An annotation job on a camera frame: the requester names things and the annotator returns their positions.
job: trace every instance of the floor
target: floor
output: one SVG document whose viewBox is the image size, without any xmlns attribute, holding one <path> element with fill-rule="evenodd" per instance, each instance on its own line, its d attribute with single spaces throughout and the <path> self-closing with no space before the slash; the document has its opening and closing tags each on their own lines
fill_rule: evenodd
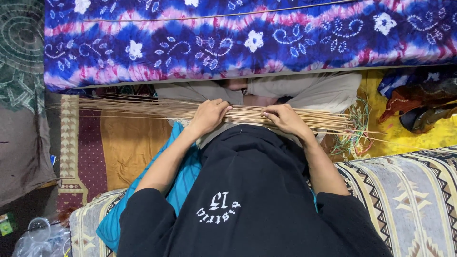
<svg viewBox="0 0 457 257">
<path fill-rule="evenodd" d="M 51 141 L 50 153 L 56 156 L 54 172 L 59 175 L 60 159 L 60 111 L 49 109 L 50 104 L 60 103 L 60 94 L 47 92 L 45 96 L 46 115 L 49 124 L 49 135 Z M 56 212 L 57 186 L 46 187 L 34 190 L 27 195 L 0 207 L 0 214 L 12 212 L 18 230 L 4 237 L 0 237 L 0 257 L 10 257 L 14 246 L 27 230 L 30 220 L 36 217 L 46 217 Z"/>
</svg>

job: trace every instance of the grey cloth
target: grey cloth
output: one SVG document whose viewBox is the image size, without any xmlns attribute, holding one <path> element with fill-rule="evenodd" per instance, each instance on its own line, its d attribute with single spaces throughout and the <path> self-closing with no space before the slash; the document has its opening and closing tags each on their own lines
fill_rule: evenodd
<svg viewBox="0 0 457 257">
<path fill-rule="evenodd" d="M 292 96 L 287 103 L 293 108 L 326 110 L 332 113 L 344 112 L 357 99 L 362 75 L 354 72 L 329 72 L 297 74 L 287 76 L 270 76 L 248 79 L 248 93 L 257 96 L 280 98 Z M 231 104 L 243 105 L 243 94 L 240 90 L 231 91 L 211 80 L 181 83 L 154 84 L 158 97 L 203 102 L 222 98 Z M 222 122 L 214 131 L 201 138 L 199 147 L 203 148 L 209 141 L 223 131 L 237 124 Z M 298 138 L 279 130 L 273 132 L 295 141 Z M 320 142 L 325 134 L 319 133 Z"/>
<path fill-rule="evenodd" d="M 55 180 L 44 114 L 0 105 L 0 206 Z"/>
</svg>

